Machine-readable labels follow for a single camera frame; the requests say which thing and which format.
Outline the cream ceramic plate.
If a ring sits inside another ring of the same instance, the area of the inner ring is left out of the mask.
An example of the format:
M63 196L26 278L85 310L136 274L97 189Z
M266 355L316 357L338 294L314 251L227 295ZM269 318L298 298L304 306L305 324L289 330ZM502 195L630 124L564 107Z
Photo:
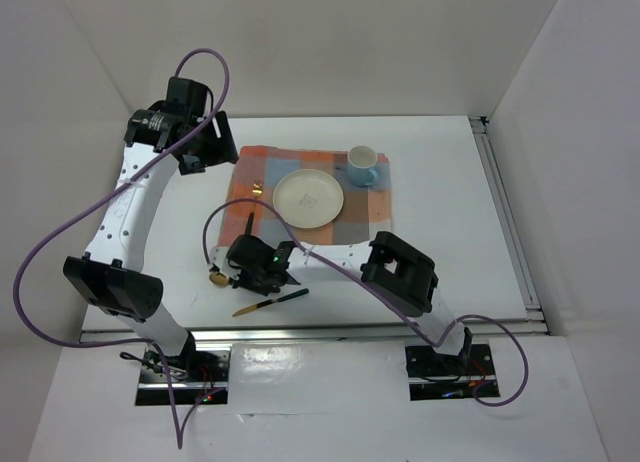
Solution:
M315 229L332 222L344 204L343 189L326 172L301 169L286 175L275 187L272 205L290 226Z

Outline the gold spoon dark handle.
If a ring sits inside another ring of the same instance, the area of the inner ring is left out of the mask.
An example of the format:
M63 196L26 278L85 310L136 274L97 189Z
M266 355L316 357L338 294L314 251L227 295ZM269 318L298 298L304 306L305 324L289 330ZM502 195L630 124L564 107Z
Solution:
M209 280L217 287L226 287L230 284L229 278L220 272L211 272Z

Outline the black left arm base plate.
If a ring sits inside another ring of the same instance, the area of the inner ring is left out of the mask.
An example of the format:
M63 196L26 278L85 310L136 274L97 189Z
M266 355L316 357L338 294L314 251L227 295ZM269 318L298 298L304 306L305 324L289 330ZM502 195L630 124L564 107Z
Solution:
M173 383L213 384L226 382L229 372L229 351L196 351L186 362L176 357L168 357L169 372ZM133 357L141 364L139 381L143 384L160 384L167 380L160 356L146 350L142 357Z

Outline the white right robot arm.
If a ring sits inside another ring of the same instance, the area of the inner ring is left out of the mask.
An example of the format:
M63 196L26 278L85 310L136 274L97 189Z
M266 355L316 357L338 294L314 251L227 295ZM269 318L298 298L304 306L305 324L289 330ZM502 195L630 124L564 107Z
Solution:
M284 286L352 281L428 343L438 368L457 374L469 366L472 335L440 295L435 262L388 231L354 244L283 241L275 248L242 234L231 246L206 249L204 255L213 275L264 296Z

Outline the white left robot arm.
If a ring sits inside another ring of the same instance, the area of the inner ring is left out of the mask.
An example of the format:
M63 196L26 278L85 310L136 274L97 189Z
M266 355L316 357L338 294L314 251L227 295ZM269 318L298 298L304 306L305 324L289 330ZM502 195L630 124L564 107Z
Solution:
M174 173L199 173L238 160L223 111L179 146L197 122L194 113L138 110L132 115L117 182L122 192L108 204L84 254L68 257L63 266L65 277L88 304L156 343L163 371L176 381L189 379L211 359L197 351L193 335L163 305L162 281L143 272L149 231Z

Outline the gold knife dark handle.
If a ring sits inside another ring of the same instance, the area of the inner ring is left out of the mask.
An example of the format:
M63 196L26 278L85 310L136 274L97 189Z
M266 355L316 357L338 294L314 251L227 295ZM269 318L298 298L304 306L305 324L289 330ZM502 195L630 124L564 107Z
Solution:
M275 305L275 304L278 304L278 303L294 300L294 299L297 299L297 298L300 298L300 297L303 297L303 296L309 294L309 292L310 292L310 290L308 288L304 288L304 289L298 290L296 292L280 296L280 297L275 298L275 299L267 299L267 300L264 300L262 302L258 302L256 304L252 304L250 306L247 306L247 307L244 307L242 309L237 310L236 312L234 312L232 314L232 317L233 318L237 318L237 317L240 317L240 316L255 312L255 311L260 310L262 308L269 307L271 305Z

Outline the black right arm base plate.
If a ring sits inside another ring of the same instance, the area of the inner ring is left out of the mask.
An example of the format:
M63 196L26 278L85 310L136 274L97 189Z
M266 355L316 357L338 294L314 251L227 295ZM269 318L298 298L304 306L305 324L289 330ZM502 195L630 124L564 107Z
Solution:
M463 379L493 377L493 357L487 344L471 346L465 360L440 355L428 346L406 346L406 369L410 378L427 381L457 382Z

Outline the gold fork dark handle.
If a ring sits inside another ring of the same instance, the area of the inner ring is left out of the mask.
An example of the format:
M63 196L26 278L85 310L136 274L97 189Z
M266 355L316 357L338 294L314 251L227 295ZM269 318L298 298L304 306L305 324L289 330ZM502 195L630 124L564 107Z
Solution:
M246 225L245 225L245 229L244 229L244 234L245 235L251 235L252 234L253 225L254 225L254 219L255 219L255 213L256 213L256 207L257 207L256 201L261 198L262 194L263 194L263 182L262 181L255 181L253 183L253 188L252 188L252 197L254 199L254 203L253 203L253 206L251 208L251 212L249 213L249 216L248 216L247 221L246 221Z

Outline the light blue mug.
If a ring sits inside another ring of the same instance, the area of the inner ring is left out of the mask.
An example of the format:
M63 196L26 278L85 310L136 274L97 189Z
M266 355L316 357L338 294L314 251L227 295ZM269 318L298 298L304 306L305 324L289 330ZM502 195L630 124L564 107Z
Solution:
M367 146L353 147L347 153L347 177L356 187L373 187L379 182L377 153Z

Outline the checked orange blue placemat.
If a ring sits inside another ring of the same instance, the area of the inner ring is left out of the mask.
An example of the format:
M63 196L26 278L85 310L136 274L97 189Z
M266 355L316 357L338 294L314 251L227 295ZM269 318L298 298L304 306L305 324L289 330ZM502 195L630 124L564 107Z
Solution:
M392 190L389 159L377 155L374 170L378 179L371 187L356 187L347 177L345 152L290 150L271 146L245 146L233 169L227 198L253 196L256 183L262 186L261 201L270 204L292 227L296 237L306 243L322 245L353 244L370 240L379 231L392 229ZM300 170L328 174L340 185L342 207L331 219L321 216L317 223L296 223L290 210L274 199L277 185Z

